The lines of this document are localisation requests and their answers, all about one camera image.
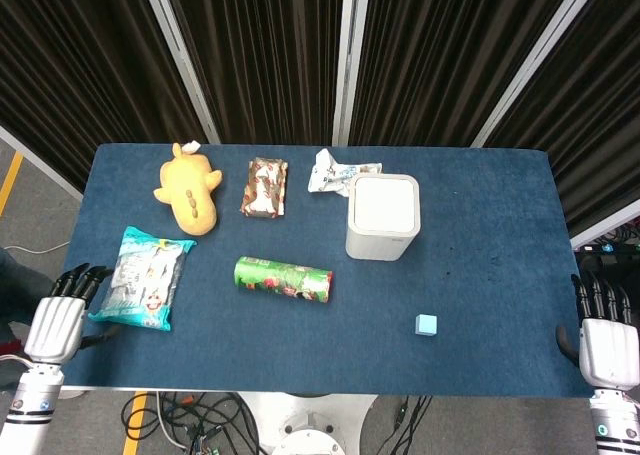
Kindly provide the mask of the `white partition frame post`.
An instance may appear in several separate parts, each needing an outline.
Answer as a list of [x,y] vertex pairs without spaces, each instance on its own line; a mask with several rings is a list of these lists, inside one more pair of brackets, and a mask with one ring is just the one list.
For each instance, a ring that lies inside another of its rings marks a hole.
[[551,54],[589,0],[562,0],[544,30],[529,50],[510,83],[471,142],[471,148],[485,146],[490,135],[507,115],[513,104]]
[[333,117],[333,146],[349,144],[369,0],[343,0]]
[[210,144],[220,144],[221,139],[207,105],[171,0],[148,1],[207,141]]

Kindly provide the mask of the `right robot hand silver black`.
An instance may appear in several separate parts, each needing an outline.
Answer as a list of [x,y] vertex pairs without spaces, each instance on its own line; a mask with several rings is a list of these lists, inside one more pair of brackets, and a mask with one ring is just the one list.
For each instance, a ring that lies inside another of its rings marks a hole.
[[573,274],[579,346],[565,327],[555,328],[556,345],[594,388],[628,391],[640,386],[640,333],[625,288],[592,271]]

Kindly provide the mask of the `brown red snack packet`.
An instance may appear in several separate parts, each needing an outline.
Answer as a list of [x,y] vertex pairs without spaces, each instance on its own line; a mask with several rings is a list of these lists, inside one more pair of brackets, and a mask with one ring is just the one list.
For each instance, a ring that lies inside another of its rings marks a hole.
[[247,217],[277,218],[284,215],[288,163],[256,157],[248,165],[240,211]]

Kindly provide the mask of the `power strip with plugs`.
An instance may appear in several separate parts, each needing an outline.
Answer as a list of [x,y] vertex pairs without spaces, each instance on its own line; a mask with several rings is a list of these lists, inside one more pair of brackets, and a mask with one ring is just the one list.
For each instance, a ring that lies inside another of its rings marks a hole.
[[593,272],[610,283],[640,289],[640,244],[589,244],[574,254],[581,273]]

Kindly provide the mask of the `yellow plush toy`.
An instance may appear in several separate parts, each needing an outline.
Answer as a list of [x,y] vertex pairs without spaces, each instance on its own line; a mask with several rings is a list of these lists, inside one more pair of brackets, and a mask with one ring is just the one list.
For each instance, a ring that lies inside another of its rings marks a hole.
[[154,198],[171,207],[178,227],[186,234],[202,236],[217,223],[213,191],[223,173],[214,170],[209,159],[198,152],[188,153],[179,143],[171,147],[173,158],[162,164],[160,186]]

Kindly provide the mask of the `dark blue table mat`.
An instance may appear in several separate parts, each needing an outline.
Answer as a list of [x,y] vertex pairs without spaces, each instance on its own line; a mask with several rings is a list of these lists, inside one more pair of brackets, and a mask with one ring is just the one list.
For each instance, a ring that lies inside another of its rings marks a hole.
[[[206,145],[216,227],[187,255],[171,330],[127,326],[65,367],[72,386],[586,397],[555,328],[577,329],[576,272],[546,153],[350,147],[419,184],[421,230],[394,262],[350,258],[347,201],[307,189],[310,146]],[[284,215],[240,207],[256,157],[288,163]],[[333,272],[327,303],[234,283],[242,256]],[[435,336],[415,334],[435,315]]]

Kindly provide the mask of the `green cylindrical snack tube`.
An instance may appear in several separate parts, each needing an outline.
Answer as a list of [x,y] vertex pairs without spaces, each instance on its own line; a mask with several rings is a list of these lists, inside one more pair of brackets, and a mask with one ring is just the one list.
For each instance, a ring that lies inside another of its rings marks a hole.
[[234,267],[238,287],[319,303],[329,301],[332,280],[332,271],[248,256]]

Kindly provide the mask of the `white partition base rail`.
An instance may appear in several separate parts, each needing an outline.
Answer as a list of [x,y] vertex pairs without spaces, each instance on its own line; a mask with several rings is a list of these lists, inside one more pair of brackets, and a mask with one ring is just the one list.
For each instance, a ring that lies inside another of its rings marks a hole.
[[36,155],[31,149],[29,149],[18,138],[16,138],[13,134],[6,130],[2,125],[0,125],[0,139],[11,148],[13,148],[16,152],[22,154],[29,162],[31,162],[35,167],[37,167],[40,171],[47,175],[52,181],[59,185],[74,199],[79,202],[83,200],[83,194],[81,191],[70,184],[60,173],[58,173],[54,168],[48,165],[43,159]]
[[579,249],[588,242],[638,217],[640,217],[640,200],[616,211],[614,214],[573,236],[570,239],[571,247],[573,249]]

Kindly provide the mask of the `white lidded bin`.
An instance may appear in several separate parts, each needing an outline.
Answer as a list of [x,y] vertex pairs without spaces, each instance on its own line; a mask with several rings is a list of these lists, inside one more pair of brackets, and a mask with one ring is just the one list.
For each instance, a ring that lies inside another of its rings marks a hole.
[[359,173],[351,180],[345,242],[349,257],[396,261],[420,230],[420,191],[415,178]]

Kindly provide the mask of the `teal silver snack bag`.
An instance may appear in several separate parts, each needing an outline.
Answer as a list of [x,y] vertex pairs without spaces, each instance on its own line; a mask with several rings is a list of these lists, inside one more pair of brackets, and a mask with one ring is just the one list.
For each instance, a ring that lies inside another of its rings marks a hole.
[[174,294],[196,245],[194,240],[158,238],[128,226],[105,298],[89,318],[169,332]]

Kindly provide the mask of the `crumpled white wrapper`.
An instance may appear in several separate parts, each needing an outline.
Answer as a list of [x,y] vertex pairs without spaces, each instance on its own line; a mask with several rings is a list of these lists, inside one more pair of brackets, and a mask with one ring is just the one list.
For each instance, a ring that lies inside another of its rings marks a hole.
[[308,182],[310,193],[337,193],[349,197],[351,180],[360,173],[380,174],[382,163],[341,164],[330,154],[327,148],[320,150],[315,157]]

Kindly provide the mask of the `yellow floor tape strip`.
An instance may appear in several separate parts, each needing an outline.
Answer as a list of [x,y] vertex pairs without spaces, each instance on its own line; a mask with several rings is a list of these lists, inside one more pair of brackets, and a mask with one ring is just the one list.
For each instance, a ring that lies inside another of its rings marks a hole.
[[137,455],[147,398],[148,393],[146,391],[138,391],[133,397],[131,412],[125,418],[125,441],[122,455]]
[[0,187],[0,217],[3,215],[6,209],[23,160],[23,154],[19,151],[16,151],[13,155],[2,186]]

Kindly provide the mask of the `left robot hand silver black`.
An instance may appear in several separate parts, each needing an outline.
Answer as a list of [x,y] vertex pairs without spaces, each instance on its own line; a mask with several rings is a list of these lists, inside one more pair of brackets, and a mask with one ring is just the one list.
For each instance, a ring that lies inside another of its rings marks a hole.
[[103,332],[84,335],[88,309],[112,268],[83,263],[64,272],[47,297],[40,300],[24,348],[35,364],[63,365],[78,350],[94,347],[116,337],[122,328],[112,324]]

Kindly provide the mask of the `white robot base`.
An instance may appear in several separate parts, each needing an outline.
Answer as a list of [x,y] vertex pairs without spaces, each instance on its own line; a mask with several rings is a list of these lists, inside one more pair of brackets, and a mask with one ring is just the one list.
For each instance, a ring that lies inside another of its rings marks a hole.
[[374,395],[242,392],[268,455],[360,455]]

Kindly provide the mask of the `dark pleated curtain panel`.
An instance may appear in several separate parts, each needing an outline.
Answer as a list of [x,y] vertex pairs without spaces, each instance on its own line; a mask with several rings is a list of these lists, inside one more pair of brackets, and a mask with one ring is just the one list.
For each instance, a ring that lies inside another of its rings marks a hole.
[[588,0],[486,144],[547,153],[571,235],[640,199],[640,0]]
[[343,0],[170,0],[220,140],[328,145]]
[[369,0],[352,145],[466,147],[563,0]]
[[103,144],[206,139],[148,0],[0,0],[0,126],[76,189]]

